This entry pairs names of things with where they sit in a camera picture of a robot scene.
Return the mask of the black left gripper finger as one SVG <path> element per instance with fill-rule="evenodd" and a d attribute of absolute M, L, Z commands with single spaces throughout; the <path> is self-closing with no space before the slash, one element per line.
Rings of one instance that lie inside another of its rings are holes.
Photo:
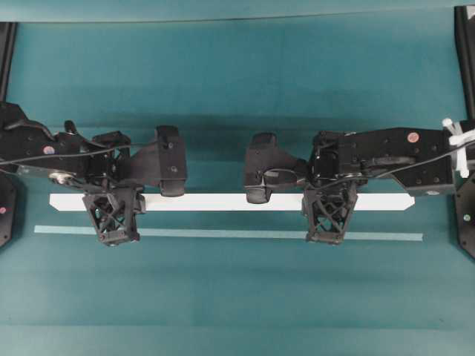
<path fill-rule="evenodd" d="M 186 146 L 175 126 L 158 126 L 155 143 L 128 159 L 128 182 L 156 186 L 164 197 L 180 197 L 187 179 Z"/>
<path fill-rule="evenodd" d="M 145 214 L 146 213 L 146 203 L 145 197 L 143 196 L 144 187 L 137 186 L 134 187 L 135 199 L 134 199 L 134 214 Z"/>

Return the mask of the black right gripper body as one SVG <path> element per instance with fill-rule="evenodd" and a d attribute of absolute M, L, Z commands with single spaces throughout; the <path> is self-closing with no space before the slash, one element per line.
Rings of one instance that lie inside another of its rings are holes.
<path fill-rule="evenodd" d="M 319 131 L 314 136 L 304 189 L 317 189 L 340 180 L 338 139 L 355 134 L 356 132 Z"/>

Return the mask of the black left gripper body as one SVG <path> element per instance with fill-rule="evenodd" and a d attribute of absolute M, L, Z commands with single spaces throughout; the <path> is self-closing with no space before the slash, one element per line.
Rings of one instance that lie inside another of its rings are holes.
<path fill-rule="evenodd" d="M 118 146 L 130 145 L 131 140 L 120 131 L 94 136 L 86 139 L 80 133 L 80 152 L 94 152 L 111 148 L 111 151 L 81 157 L 82 169 L 76 175 L 76 190 L 111 190 L 123 188 L 129 183 L 121 178 L 121 164 L 130 157 L 130 148 Z"/>

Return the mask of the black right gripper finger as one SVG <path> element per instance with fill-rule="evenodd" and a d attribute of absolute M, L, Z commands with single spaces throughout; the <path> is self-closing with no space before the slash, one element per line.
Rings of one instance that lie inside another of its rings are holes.
<path fill-rule="evenodd" d="M 303 187 L 308 167 L 304 159 L 281 150 L 274 133 L 252 137 L 245 154 L 243 187 L 249 203 L 268 203 L 275 191 Z"/>

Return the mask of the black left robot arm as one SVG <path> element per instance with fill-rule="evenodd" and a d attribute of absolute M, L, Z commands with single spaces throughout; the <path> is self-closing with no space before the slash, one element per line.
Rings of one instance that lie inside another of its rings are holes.
<path fill-rule="evenodd" d="M 174 126 L 159 126 L 150 143 L 134 144 L 119 131 L 88 139 L 72 121 L 52 133 L 28 119 L 19 105 L 1 103 L 1 213 L 12 212 L 11 174 L 35 173 L 57 185 L 81 191 L 90 213 L 142 214 L 146 187 L 164 197 L 181 197 L 187 179 L 186 149 Z"/>

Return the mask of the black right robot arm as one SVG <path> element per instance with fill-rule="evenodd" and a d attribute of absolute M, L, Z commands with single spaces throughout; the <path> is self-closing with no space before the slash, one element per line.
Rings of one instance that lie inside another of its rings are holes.
<path fill-rule="evenodd" d="M 352 204 L 358 188 L 371 179 L 394 179 L 412 197 L 449 194 L 454 172 L 467 177 L 473 166 L 474 125 L 469 122 L 447 119 L 440 130 L 320 131 L 309 159 L 279 148 L 273 133 L 259 133 L 246 150 L 243 185 L 254 204 L 291 188 L 302 189 L 306 205 Z"/>

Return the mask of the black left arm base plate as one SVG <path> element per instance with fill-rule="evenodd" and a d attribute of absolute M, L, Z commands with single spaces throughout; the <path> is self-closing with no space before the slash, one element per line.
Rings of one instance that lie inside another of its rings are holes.
<path fill-rule="evenodd" d="M 1 252 L 22 238 L 26 205 L 26 185 L 18 177 L 1 173 Z"/>

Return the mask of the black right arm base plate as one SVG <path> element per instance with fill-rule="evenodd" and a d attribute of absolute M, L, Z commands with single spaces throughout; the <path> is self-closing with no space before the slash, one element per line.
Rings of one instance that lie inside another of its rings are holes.
<path fill-rule="evenodd" d="M 455 195 L 458 242 L 472 258 L 475 257 L 475 188 L 474 174 L 471 174 L 457 189 Z"/>

